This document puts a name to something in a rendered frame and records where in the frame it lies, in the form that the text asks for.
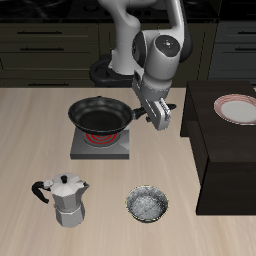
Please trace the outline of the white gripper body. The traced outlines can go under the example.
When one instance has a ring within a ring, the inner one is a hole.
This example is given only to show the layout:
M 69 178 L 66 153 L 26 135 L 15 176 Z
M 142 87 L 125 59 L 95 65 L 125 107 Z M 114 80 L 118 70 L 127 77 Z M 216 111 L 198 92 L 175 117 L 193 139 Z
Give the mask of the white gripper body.
M 150 88 L 143 81 L 143 75 L 144 71 L 142 69 L 134 71 L 132 89 L 137 95 L 155 129 L 165 130 L 169 126 L 171 119 L 170 107 L 164 100 L 166 93 Z

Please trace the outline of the black frying pan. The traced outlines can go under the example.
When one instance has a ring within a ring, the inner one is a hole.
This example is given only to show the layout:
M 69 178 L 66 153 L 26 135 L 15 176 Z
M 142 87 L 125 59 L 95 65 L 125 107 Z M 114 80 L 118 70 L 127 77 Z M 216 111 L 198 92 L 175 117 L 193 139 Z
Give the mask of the black frying pan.
M 146 101 L 145 108 L 132 110 L 125 103 L 102 96 L 85 98 L 74 103 L 68 111 L 69 119 L 81 131 L 92 135 L 111 135 L 124 130 L 133 120 L 146 114 L 156 130 L 168 127 L 171 111 L 175 104 L 159 101 Z

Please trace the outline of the dark grey stove plate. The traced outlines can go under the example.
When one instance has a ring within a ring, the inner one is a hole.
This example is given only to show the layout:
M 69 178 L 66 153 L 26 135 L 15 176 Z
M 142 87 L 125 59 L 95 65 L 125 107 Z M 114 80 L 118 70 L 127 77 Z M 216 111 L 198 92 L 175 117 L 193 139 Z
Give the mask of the dark grey stove plate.
M 71 159 L 119 160 L 129 158 L 129 127 L 112 135 L 91 135 L 75 129 Z

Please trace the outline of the white red-rimmed plate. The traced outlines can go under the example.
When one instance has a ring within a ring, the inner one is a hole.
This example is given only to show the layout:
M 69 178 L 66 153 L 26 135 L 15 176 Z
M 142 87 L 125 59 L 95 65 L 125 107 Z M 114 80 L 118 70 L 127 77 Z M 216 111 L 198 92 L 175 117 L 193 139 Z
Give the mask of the white red-rimmed plate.
M 256 125 L 256 98 L 228 94 L 214 102 L 214 111 L 222 119 L 238 125 Z

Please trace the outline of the dark kitchen cupboards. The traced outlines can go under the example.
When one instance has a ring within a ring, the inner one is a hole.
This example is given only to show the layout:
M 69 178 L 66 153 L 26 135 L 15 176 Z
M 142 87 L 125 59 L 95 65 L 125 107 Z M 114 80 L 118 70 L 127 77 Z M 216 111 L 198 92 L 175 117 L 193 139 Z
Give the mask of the dark kitchen cupboards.
M 24 30 L 62 34 L 17 34 Z M 23 47 L 65 50 L 20 51 Z M 28 87 L 34 82 L 92 87 L 91 65 L 115 47 L 112 23 L 0 23 L 0 87 Z

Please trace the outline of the grey kitchen cupboard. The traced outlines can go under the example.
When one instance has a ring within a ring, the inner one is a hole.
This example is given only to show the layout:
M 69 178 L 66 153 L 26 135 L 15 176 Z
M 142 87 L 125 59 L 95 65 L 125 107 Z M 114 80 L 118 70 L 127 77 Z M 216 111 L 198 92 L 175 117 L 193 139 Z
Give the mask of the grey kitchen cupboard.
M 256 21 L 218 24 L 208 79 L 248 80 L 256 86 L 256 51 L 235 51 L 237 47 L 256 48 L 256 35 L 239 35 L 238 31 L 256 31 Z

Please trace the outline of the dark wooden cabinet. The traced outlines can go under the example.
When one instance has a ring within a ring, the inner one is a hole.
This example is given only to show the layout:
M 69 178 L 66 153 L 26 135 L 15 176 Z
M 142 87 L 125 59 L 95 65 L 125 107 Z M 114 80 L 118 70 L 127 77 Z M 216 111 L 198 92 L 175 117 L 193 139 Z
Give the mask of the dark wooden cabinet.
M 256 125 L 220 118 L 214 102 L 256 91 L 248 81 L 189 81 L 180 135 L 190 139 L 201 189 L 198 215 L 256 215 Z

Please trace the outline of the grey speckled bowl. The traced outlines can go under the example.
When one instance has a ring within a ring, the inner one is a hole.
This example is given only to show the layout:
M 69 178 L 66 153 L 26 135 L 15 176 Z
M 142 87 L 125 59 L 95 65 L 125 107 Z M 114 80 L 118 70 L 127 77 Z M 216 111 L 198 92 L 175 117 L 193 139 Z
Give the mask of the grey speckled bowl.
M 126 208 L 136 220 L 153 223 L 167 212 L 169 200 L 159 188 L 144 185 L 134 188 L 127 195 Z

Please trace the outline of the silver moka pot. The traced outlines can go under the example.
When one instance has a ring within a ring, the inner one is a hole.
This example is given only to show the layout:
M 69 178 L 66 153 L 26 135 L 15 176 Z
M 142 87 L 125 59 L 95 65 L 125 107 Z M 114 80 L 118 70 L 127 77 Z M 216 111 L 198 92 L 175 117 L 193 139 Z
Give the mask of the silver moka pot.
M 41 189 L 50 191 L 54 199 L 56 220 L 62 227 L 73 228 L 84 220 L 82 195 L 89 187 L 90 185 L 77 175 L 67 172 L 56 175 L 52 180 L 35 182 L 31 190 L 46 204 L 49 200 L 44 197 Z

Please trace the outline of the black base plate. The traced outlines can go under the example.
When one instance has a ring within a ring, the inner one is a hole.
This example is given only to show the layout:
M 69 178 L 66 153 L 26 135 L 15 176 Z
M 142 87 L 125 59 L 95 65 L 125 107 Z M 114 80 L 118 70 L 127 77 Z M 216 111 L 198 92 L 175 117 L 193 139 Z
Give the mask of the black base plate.
M 90 79 L 99 88 L 131 88 L 133 76 L 118 74 L 109 68 L 112 60 L 110 54 L 103 54 L 89 71 Z

